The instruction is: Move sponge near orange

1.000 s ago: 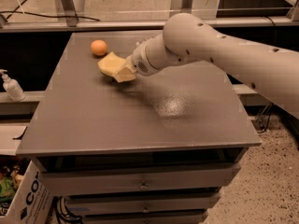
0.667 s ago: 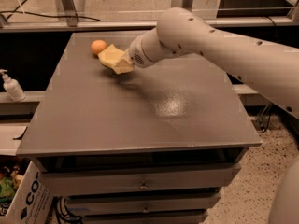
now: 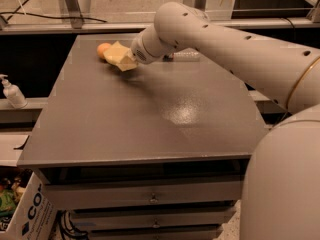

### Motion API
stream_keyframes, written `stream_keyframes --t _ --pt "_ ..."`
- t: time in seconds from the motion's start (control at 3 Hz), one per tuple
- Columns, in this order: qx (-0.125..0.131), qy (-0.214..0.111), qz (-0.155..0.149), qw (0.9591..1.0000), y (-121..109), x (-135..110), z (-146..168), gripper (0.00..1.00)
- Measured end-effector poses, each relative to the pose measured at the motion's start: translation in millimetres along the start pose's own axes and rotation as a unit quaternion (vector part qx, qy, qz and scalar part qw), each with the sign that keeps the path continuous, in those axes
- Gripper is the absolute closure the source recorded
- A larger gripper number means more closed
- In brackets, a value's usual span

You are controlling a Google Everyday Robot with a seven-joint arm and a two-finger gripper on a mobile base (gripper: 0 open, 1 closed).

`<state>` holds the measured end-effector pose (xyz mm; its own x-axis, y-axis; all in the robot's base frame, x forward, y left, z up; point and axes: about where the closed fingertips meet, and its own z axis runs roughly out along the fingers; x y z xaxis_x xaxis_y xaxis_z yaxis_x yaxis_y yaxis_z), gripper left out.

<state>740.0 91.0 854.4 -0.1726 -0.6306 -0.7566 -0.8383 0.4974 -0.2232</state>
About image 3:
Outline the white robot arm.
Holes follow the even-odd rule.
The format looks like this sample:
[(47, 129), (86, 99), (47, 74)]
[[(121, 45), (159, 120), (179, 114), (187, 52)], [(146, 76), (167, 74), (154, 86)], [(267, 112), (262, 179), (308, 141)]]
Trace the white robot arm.
[(289, 112), (257, 145), (241, 198), (240, 240), (320, 240), (320, 50), (215, 25), (169, 2), (132, 42), (149, 64), (193, 48)]

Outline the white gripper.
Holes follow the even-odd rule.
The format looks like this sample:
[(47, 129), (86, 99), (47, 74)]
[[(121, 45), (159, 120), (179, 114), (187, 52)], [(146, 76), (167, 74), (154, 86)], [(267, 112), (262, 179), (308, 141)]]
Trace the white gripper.
[(138, 62), (142, 64), (150, 64), (156, 60), (156, 57), (149, 54), (144, 47), (141, 34), (137, 35), (133, 39), (130, 49), (132, 52), (125, 52), (116, 64), (121, 71), (135, 69), (138, 66)]

